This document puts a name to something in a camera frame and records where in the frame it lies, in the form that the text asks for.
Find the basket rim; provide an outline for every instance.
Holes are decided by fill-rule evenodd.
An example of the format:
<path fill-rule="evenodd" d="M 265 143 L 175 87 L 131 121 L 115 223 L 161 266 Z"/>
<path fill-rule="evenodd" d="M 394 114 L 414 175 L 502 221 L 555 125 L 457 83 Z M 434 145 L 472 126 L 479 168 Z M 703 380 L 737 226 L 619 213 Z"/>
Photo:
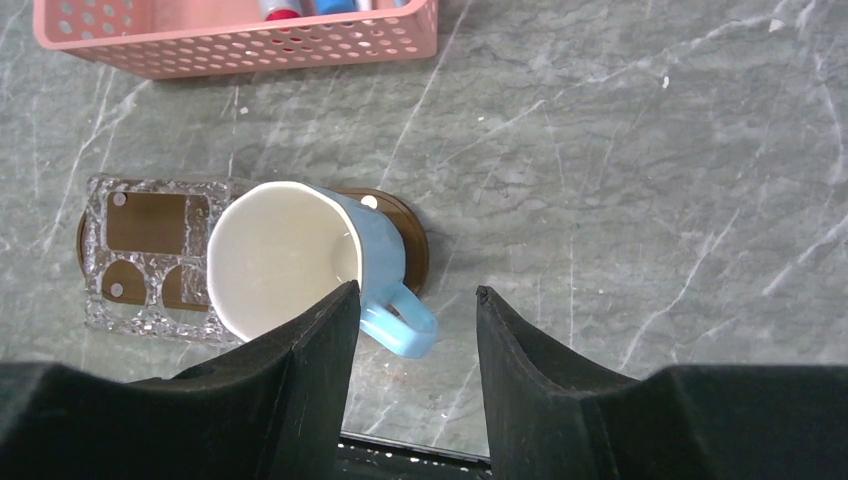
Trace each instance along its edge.
<path fill-rule="evenodd" d="M 142 33 L 126 37 L 106 37 L 91 40 L 73 40 L 54 42 L 47 37 L 45 31 L 45 16 L 47 2 L 54 0 L 34 0 L 33 2 L 33 32 L 38 43 L 47 50 L 77 50 L 82 48 L 111 47 L 115 45 L 131 45 L 146 42 L 162 42 L 180 40 L 183 38 L 211 37 L 216 35 L 231 35 L 244 32 L 257 32 L 273 28 L 314 27 L 316 25 L 339 24 L 344 22 L 361 22 L 363 20 L 383 20 L 386 18 L 402 18 L 418 13 L 426 4 L 438 0 L 410 0 L 400 8 L 370 10 L 366 12 L 339 13 L 334 15 L 313 15 L 274 22 L 257 22 L 231 27 L 195 28 L 190 30 L 174 30 L 171 32 Z"/>

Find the mug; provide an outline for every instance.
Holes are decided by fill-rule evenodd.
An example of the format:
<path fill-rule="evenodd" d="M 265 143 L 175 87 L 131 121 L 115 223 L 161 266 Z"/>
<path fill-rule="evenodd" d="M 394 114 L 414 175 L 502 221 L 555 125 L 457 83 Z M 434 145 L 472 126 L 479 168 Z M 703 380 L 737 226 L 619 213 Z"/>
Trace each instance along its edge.
<path fill-rule="evenodd" d="M 438 325 L 404 286 L 405 270 L 403 240 L 382 213 L 322 188 L 270 182 L 224 210 L 209 238 L 206 281 L 221 323 L 250 341 L 356 280 L 362 331 L 421 358 Z"/>

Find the plastic basket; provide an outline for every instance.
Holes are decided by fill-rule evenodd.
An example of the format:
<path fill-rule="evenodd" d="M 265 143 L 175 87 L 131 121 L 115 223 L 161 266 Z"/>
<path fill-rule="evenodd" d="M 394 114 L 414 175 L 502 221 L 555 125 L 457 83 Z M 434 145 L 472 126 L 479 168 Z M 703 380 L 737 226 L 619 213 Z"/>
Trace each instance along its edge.
<path fill-rule="evenodd" d="M 312 13 L 303 2 L 305 14 Z M 257 0 L 35 0 L 47 49 L 150 79 L 430 57 L 438 0 L 261 21 Z"/>

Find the brown coaster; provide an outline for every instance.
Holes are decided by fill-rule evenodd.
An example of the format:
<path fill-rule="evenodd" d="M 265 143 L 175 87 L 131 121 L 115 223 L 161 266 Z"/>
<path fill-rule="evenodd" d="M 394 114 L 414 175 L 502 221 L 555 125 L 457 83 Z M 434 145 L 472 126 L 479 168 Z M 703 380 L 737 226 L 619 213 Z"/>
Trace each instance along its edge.
<path fill-rule="evenodd" d="M 388 193 L 369 188 L 333 189 L 346 197 L 360 201 L 365 196 L 377 199 L 377 210 L 386 215 L 400 232 L 406 249 L 406 285 L 416 295 L 421 293 L 430 267 L 430 248 L 424 227 L 415 213 L 400 199 Z M 126 201 L 115 208 L 112 196 L 106 215 L 106 243 L 113 249 L 170 253 L 182 252 L 185 235 L 185 196 L 147 193 L 125 193 Z M 77 259 L 83 269 L 83 243 L 85 241 L 85 214 L 80 219 L 77 232 Z M 162 286 L 165 307 L 178 310 L 206 311 L 204 303 L 182 301 L 181 269 L 174 269 Z M 107 285 L 120 284 L 123 292 L 113 296 Z M 116 262 L 103 278 L 103 297 L 115 303 L 144 305 L 146 289 L 141 273 L 128 262 Z"/>

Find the gray marble countertop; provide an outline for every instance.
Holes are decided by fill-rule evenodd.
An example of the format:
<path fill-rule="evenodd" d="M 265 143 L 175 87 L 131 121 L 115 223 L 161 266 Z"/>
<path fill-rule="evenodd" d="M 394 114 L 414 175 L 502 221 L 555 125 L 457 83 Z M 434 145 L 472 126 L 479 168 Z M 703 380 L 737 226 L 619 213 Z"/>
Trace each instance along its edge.
<path fill-rule="evenodd" d="M 603 365 L 848 361 L 848 2 L 443 0 L 427 61 L 155 83 L 42 50 L 0 0 L 0 358 L 173 375 L 90 332 L 95 172 L 379 187 L 420 211 L 423 360 L 367 336 L 346 430 L 487 453 L 478 284 Z"/>

